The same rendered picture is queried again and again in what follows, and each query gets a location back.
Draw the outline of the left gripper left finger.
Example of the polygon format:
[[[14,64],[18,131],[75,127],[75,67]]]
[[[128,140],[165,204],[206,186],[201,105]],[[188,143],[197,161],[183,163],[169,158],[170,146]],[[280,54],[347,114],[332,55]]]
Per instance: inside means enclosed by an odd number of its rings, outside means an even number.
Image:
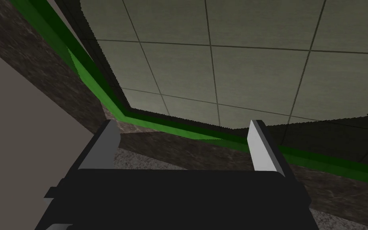
[[[121,140],[117,122],[105,120],[91,138],[70,170],[114,169],[114,158]]]

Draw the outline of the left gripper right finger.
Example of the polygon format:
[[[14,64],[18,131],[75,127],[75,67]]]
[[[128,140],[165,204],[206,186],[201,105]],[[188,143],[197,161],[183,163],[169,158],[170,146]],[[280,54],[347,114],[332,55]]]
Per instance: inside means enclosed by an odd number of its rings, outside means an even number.
[[[271,171],[284,177],[294,177],[293,171],[262,120],[250,121],[247,144],[255,171]]]

